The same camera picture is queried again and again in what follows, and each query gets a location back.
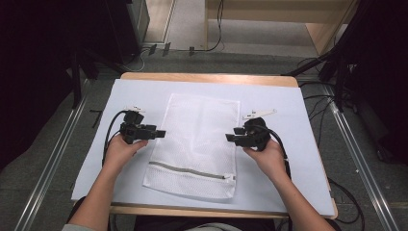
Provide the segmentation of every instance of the hand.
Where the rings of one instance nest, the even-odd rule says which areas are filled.
[[[268,141],[267,147],[263,151],[255,151],[249,147],[244,147],[243,151],[255,160],[261,171],[269,177],[272,182],[277,177],[281,177],[282,173],[286,175],[282,148],[279,143],[273,139]]]
[[[109,144],[103,168],[108,168],[119,174],[137,151],[147,144],[148,141],[137,141],[133,144],[127,144],[123,140],[122,135],[114,136]]]

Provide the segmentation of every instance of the gray carpet floor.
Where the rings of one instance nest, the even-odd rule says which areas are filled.
[[[248,73],[273,75],[285,73],[296,68],[303,60],[299,57],[274,57],[261,55],[236,55],[220,53],[197,53],[189,56],[187,52],[171,51],[163,56],[162,51],[148,56],[143,55],[145,72],[191,72],[191,73]],[[141,60],[134,60],[127,65],[132,69],[142,66]],[[42,201],[31,230],[61,230],[72,208],[70,197],[73,184],[92,143],[97,126],[92,128],[97,114],[89,110],[103,110],[109,98],[115,78],[119,75],[106,67],[99,66],[101,74],[91,84],[88,101],[80,119],[67,144],[63,158],[50,188]],[[311,69],[308,74],[316,74]],[[304,96],[322,94],[321,87],[308,85],[302,88]],[[0,230],[14,230],[24,209],[28,196],[37,183],[39,176],[51,154],[59,134],[62,132],[71,113],[72,95],[61,104],[57,112],[43,127],[32,147],[9,164],[0,174]],[[311,112],[319,99],[305,100],[308,112]],[[325,106],[318,104],[317,111]],[[392,204],[392,212],[400,230],[408,230],[406,177],[408,167],[405,165],[388,165],[379,162],[375,148],[364,125],[352,110],[344,112],[359,145],[364,150],[375,178],[387,200]],[[321,114],[312,121],[315,135],[319,137]],[[362,207],[366,219],[366,230],[383,230],[373,208],[356,166],[350,157],[342,134],[330,111],[327,111],[321,128],[320,155],[327,176],[346,187]],[[351,201],[332,186],[334,198],[339,209],[339,218],[351,220],[356,216],[356,209]],[[119,230],[131,230],[134,216],[118,216]],[[361,230],[361,221],[352,224],[339,223],[343,230]]]

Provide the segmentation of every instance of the white mesh bag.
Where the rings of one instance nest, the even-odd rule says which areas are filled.
[[[172,94],[143,185],[166,193],[231,198],[236,146],[226,133],[238,126],[240,102]]]

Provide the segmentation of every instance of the metal rail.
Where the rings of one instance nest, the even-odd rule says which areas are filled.
[[[58,138],[57,143],[54,146],[54,150],[52,151],[50,158],[48,159],[48,162],[45,165],[45,168],[36,186],[34,187],[33,191],[29,196],[24,211],[17,223],[17,226],[14,229],[15,231],[30,230],[31,225],[33,224],[33,221],[38,212],[38,209],[41,205],[41,202],[44,199],[45,194],[47,193],[52,178],[54,177],[54,174],[58,168],[60,160],[64,154],[66,145],[68,144],[69,139],[72,135],[72,131],[74,130],[75,125],[77,124],[78,119],[84,109],[90,87],[91,87],[90,81],[88,79],[85,80],[83,85],[84,96],[81,99],[79,105],[77,106],[77,109],[72,110],[71,114],[69,115],[69,118],[63,128],[63,131],[61,132],[60,137]]]
[[[324,93],[333,94],[333,91],[327,87],[323,87]],[[351,132],[350,127],[343,115],[340,113],[338,108],[335,104],[330,104],[332,113],[336,118],[337,124],[342,132],[344,137],[344,141],[348,147],[348,150],[351,154],[351,157],[354,161],[354,164],[357,166],[359,170],[360,177],[363,181],[364,186],[369,194],[371,199],[372,205],[384,227],[384,230],[390,231],[398,231],[399,228],[395,222],[393,214],[390,210],[390,206],[385,198],[384,194],[382,193],[380,187],[378,186],[377,182],[375,181],[374,176],[370,170],[369,165],[366,162],[366,159],[361,151],[356,139]]]

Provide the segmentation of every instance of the finger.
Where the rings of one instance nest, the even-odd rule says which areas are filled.
[[[258,155],[258,152],[255,151],[254,149],[250,148],[250,147],[243,147],[242,150],[248,154],[252,159],[256,158],[256,155]]]
[[[130,146],[132,147],[132,150],[136,153],[139,149],[143,148],[148,144],[148,141],[137,141]]]

